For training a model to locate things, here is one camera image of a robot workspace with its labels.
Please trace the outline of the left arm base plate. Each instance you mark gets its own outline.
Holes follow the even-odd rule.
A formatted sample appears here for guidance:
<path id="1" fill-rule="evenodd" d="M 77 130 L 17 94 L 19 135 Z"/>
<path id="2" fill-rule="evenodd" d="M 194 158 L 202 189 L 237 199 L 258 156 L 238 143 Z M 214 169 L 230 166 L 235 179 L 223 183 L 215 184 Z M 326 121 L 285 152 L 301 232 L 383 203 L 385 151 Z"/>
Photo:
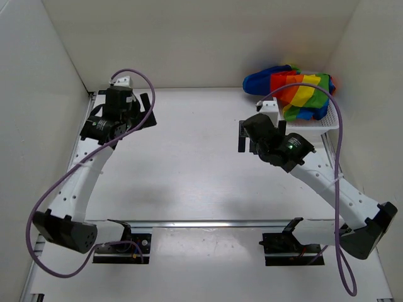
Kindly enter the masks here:
<path id="1" fill-rule="evenodd" d="M 93 254 L 93 264 L 138 264 L 146 265 L 150 261 L 152 245 L 151 229 L 133 228 L 124 235 L 123 240 L 134 242 L 118 245 L 102 245 Z"/>

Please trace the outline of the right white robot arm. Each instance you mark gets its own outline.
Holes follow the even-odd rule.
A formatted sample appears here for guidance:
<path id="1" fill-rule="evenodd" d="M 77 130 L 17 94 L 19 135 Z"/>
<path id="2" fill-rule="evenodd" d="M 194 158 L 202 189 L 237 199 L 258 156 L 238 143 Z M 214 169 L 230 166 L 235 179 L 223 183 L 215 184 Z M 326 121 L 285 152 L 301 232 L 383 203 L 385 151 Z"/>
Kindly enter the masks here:
<path id="1" fill-rule="evenodd" d="M 256 114 L 239 123 L 239 152 L 249 151 L 263 162 L 299 179 L 335 210 L 330 220 L 294 218 L 281 233 L 263 240 L 275 252 L 299 252 L 311 244 L 339 245 L 347 254 L 365 260 L 389 229 L 397 214 L 390 202 L 380 204 L 357 190 L 316 152 L 298 133 L 285 133 L 286 123 L 275 126 L 270 117 Z"/>

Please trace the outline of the rainbow striped shorts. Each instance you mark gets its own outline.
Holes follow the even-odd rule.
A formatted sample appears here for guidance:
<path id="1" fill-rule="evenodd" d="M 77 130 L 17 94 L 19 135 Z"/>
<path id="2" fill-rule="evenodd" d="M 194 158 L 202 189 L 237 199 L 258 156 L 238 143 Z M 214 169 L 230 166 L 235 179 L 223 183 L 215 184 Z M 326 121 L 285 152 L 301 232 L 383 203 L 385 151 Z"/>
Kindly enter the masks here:
<path id="1" fill-rule="evenodd" d="M 246 76 L 242 83 L 244 92 L 257 96 L 266 96 L 287 84 L 303 82 L 319 86 L 334 94 L 336 86 L 328 74 L 302 74 L 292 65 L 278 65 Z M 273 95 L 282 107 L 286 121 L 321 120 L 326 116 L 329 98 L 315 88 L 292 86 Z"/>

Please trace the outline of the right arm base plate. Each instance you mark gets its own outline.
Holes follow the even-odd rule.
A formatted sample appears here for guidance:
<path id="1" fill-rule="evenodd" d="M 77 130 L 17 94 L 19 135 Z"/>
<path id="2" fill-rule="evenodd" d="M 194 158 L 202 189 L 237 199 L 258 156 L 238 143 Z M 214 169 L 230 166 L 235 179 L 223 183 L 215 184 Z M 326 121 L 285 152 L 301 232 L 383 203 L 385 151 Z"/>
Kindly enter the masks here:
<path id="1" fill-rule="evenodd" d="M 264 250 L 266 267 L 323 266 L 319 244 L 301 245 L 282 233 L 263 233 L 259 242 Z"/>

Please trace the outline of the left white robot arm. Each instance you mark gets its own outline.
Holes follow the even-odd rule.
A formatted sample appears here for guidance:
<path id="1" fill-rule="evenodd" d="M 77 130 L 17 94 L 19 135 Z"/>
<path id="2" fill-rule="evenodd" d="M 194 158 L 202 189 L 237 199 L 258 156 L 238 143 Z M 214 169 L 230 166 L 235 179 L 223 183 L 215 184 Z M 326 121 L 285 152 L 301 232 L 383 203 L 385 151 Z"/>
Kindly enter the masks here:
<path id="1" fill-rule="evenodd" d="M 119 252 L 131 247 L 128 224 L 118 220 L 86 221 L 89 199 L 103 166 L 115 151 L 115 138 L 157 124 L 149 114 L 149 96 L 139 97 L 127 87 L 111 86 L 105 102 L 95 107 L 79 134 L 73 161 L 77 170 L 57 188 L 46 211 L 36 211 L 33 225 L 46 241 L 85 254 L 100 243 L 110 242 Z"/>

